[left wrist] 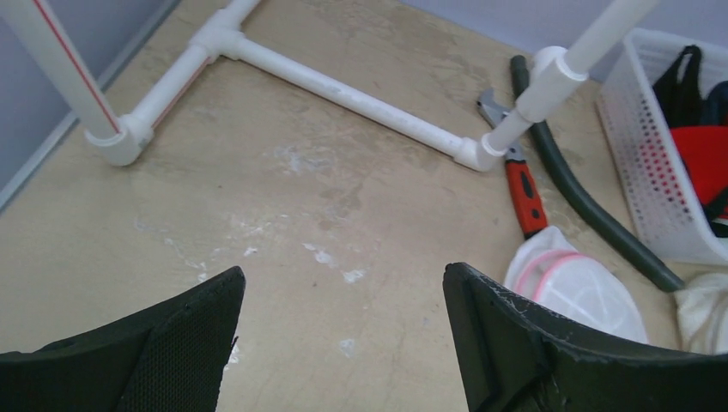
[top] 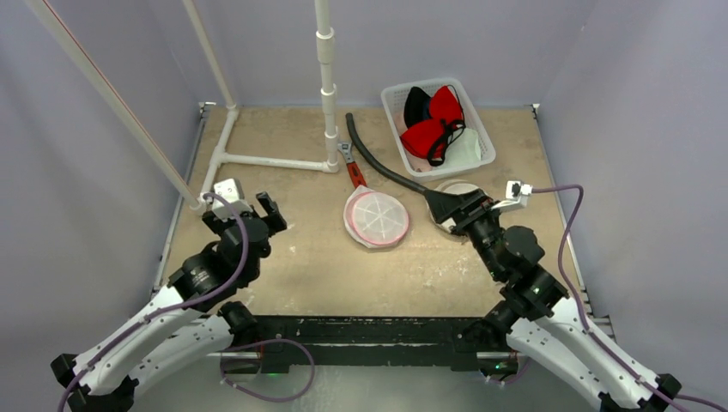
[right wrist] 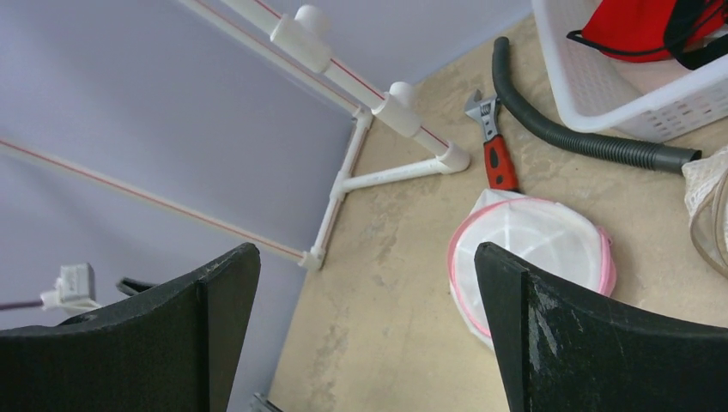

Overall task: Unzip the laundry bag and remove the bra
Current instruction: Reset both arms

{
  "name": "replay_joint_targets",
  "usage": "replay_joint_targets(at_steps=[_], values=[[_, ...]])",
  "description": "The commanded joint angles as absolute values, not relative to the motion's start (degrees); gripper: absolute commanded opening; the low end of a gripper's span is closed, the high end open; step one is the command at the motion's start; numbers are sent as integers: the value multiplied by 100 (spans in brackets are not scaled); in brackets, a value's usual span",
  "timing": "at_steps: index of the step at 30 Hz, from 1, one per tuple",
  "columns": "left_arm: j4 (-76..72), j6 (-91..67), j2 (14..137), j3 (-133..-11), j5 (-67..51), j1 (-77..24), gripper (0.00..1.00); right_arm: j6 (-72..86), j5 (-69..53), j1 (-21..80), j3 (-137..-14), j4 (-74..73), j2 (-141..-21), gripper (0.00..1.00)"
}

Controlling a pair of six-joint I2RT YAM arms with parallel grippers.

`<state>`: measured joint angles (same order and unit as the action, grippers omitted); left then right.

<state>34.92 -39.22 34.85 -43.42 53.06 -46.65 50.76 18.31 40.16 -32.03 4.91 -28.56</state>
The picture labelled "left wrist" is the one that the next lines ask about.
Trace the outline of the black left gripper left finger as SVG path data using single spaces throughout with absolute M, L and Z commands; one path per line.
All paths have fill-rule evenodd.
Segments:
M 32 353 L 1 355 L 3 411 L 214 411 L 246 289 L 232 267 Z

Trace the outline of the red bra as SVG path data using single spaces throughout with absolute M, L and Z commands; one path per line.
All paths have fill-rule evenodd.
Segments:
M 713 234 L 727 238 L 727 127 L 683 126 L 670 130 Z

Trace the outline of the pink-rimmed mesh laundry bag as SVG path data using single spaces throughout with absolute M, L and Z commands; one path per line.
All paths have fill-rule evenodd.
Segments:
M 598 260 L 548 226 L 519 247 L 504 286 L 577 323 L 649 343 L 640 311 L 624 284 Z

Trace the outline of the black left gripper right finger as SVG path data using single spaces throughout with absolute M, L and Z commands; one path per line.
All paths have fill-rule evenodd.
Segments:
M 612 336 L 465 263 L 443 292 L 471 411 L 724 411 L 727 358 Z

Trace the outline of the dark blue bra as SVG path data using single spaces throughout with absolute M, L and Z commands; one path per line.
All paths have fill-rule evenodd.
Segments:
M 727 126 L 727 84 L 718 83 L 704 100 L 699 125 Z

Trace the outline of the black bra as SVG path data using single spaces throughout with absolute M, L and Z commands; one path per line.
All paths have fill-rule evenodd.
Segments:
M 664 119 L 671 129 L 696 126 L 701 120 L 701 62 L 701 48 L 687 45 L 652 85 Z

